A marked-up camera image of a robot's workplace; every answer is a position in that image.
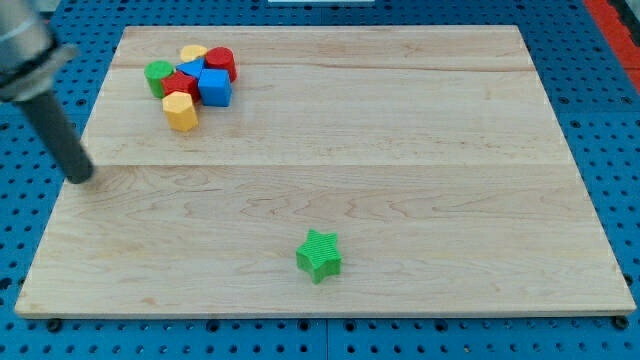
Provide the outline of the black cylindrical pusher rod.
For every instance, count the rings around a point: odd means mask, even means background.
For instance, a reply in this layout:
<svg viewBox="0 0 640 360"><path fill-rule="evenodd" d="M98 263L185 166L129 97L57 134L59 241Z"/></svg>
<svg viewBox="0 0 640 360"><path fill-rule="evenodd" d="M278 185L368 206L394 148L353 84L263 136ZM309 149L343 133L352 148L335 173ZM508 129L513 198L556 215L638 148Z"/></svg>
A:
<svg viewBox="0 0 640 360"><path fill-rule="evenodd" d="M31 99L18 101L17 107L49 150L67 181L81 184L93 173L93 163L80 138L51 90Z"/></svg>

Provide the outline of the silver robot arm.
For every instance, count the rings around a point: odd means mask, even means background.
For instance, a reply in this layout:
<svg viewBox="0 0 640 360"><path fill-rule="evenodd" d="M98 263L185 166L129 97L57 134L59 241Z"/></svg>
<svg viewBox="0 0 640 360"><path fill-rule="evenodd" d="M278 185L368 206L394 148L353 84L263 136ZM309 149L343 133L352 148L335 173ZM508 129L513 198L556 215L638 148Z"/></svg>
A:
<svg viewBox="0 0 640 360"><path fill-rule="evenodd" d="M75 46L58 40L30 1L1 3L1 101L21 110L73 184L89 180L94 167L53 83L55 73L77 53Z"/></svg>

